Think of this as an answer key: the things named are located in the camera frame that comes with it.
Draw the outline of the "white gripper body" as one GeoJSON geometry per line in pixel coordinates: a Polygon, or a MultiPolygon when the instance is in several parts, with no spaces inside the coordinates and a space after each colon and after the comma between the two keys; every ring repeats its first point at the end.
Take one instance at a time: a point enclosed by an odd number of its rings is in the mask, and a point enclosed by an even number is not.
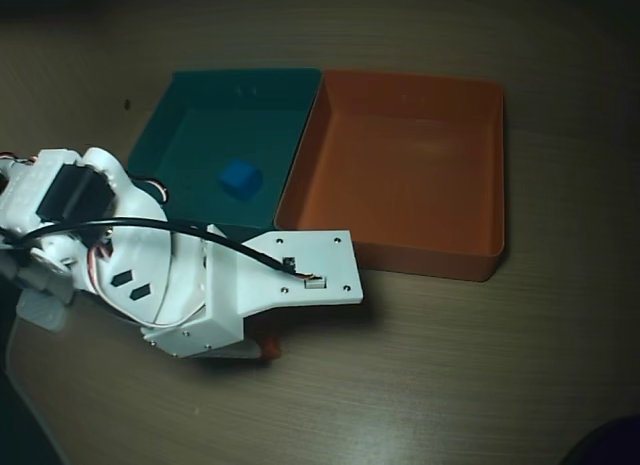
{"type": "Polygon", "coordinates": [[[215,312],[206,245],[188,235],[143,227],[113,226],[111,255],[87,252],[90,290],[140,328],[150,345],[179,357],[230,356],[244,339],[243,319],[215,312]]]}

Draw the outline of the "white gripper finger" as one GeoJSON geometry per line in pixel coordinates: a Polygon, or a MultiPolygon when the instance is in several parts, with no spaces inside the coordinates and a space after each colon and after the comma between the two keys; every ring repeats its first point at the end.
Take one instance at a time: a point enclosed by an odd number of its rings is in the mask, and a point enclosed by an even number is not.
{"type": "Polygon", "coordinates": [[[207,359],[233,359],[233,360],[258,360],[263,356],[260,345],[251,339],[244,339],[220,348],[205,348],[203,353],[194,355],[194,358],[207,359]]]}

